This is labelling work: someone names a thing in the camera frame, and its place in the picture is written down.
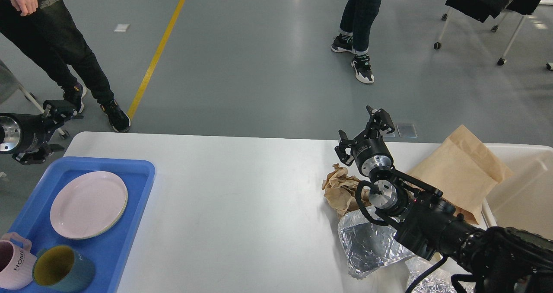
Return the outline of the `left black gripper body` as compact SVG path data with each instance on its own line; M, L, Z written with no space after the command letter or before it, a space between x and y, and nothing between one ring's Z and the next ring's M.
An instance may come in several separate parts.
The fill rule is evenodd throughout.
M36 134L29 132L22 126L20 120L12 113L0 114L0 153L11 155L12 159L19 163L19 154L36 150L47 143L36 137Z

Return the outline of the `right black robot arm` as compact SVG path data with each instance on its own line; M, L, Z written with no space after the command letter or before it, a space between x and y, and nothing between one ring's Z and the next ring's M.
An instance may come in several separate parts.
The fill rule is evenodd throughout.
M394 239L415 255L426 260L435 252L442 256L407 287L408 293L448 258L467 271L451 277L458 293L465 292L463 282L475 283L476 293L552 291L551 240L513 227L482 230L455 215L440 189L395 168L382 135L395 131L391 116L382 108L366 109L365 129L354 139L339 130L334 149L343 164L355 163L367 177L354 192L361 214L372 224L393 227Z

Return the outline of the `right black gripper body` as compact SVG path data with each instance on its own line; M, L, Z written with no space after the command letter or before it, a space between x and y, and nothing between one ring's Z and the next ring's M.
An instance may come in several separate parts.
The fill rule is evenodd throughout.
M351 155L358 171L365 177L382 169L390 169L394 163L383 139L366 139L356 143L351 149Z

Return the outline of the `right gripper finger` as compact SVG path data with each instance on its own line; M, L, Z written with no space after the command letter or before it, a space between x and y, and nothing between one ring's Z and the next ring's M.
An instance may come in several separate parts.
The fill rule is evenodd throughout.
M369 120L363 130L363 140L380 140L395 132L396 128L391 116L383 108L372 108L367 105Z
M343 130L338 130L338 135L340 137L338 145L334 148L339 160L346 166L351 166L354 157L353 155L347 153L347 149L351 149L356 145L356 140L349 139L346 132Z

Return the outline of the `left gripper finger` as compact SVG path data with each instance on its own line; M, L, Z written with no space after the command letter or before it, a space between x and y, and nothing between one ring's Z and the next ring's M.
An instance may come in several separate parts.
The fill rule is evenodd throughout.
M19 154L19 163L22 165L35 165L45 163L53 153L65 151L65 147L59 144L43 144L36 150Z
M75 105L67 100L45 100L41 116L45 131L54 131L61 128L73 118L81 119Z

